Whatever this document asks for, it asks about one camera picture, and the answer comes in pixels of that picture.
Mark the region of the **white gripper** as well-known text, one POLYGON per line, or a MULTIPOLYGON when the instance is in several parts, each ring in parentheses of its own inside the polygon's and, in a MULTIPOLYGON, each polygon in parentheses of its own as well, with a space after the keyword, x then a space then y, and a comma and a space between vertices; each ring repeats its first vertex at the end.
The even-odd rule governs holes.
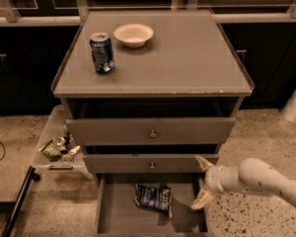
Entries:
POLYGON ((202 172, 205 174, 205 186, 202 188, 191 205, 193 210, 202 209, 216 198, 215 194, 222 195, 230 192, 238 192, 241 189, 241 180, 237 166, 213 166, 211 162, 195 156, 202 172))

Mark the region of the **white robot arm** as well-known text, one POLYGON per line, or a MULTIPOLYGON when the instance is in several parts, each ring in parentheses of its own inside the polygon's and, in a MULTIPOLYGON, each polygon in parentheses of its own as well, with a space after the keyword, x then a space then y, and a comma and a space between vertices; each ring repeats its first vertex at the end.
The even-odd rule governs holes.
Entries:
POLYGON ((202 209, 217 195, 240 193, 248 196, 282 198, 296 208, 296 181, 291 180, 257 158, 247 158, 238 166, 215 166, 196 155, 205 173, 204 185, 191 208, 202 209))

